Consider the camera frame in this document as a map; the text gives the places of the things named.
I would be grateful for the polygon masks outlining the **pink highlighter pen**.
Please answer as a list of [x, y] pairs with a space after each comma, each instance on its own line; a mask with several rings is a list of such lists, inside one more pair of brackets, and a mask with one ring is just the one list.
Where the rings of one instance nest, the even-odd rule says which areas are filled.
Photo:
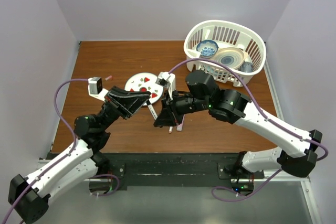
[[182, 120], [182, 122], [176, 127], [176, 130], [178, 132], [181, 132], [183, 130], [183, 124], [184, 124], [184, 120]]

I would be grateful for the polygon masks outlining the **white black-tipped marker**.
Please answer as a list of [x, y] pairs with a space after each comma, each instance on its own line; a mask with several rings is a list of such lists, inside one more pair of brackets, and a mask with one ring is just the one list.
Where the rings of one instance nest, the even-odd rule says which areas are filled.
[[147, 105], [149, 111], [151, 112], [151, 114], [152, 114], [154, 120], [156, 120], [156, 119], [157, 119], [157, 113], [156, 113], [156, 111], [155, 111], [155, 109], [154, 109], [152, 103], [148, 100], [148, 101], [146, 102], [146, 105]]

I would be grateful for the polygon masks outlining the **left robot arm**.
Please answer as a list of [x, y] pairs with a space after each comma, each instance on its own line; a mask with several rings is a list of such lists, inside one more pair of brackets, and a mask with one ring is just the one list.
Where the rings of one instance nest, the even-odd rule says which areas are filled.
[[107, 90], [88, 83], [88, 94], [103, 102], [97, 114], [79, 116], [70, 128], [74, 141], [40, 169], [10, 181], [8, 202], [23, 223], [34, 223], [48, 210], [57, 196], [81, 181], [103, 178], [109, 161], [101, 154], [110, 133], [107, 128], [117, 119], [129, 119], [151, 98], [149, 91], [125, 91], [116, 86]]

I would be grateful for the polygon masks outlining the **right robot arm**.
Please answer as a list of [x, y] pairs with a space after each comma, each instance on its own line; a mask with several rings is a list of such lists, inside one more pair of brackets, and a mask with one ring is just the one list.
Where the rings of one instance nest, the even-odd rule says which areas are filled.
[[202, 70], [189, 73], [185, 82], [189, 91], [177, 91], [174, 74], [159, 74], [156, 83], [167, 90], [155, 127], [178, 126], [184, 115], [207, 110], [216, 120], [244, 127], [276, 144], [275, 148], [265, 151], [240, 152], [236, 161], [224, 168], [230, 176], [246, 178], [261, 170], [282, 169], [304, 178], [315, 168], [318, 156], [312, 141], [320, 143], [321, 132], [301, 130], [280, 120], [237, 90], [221, 89], [214, 78]]

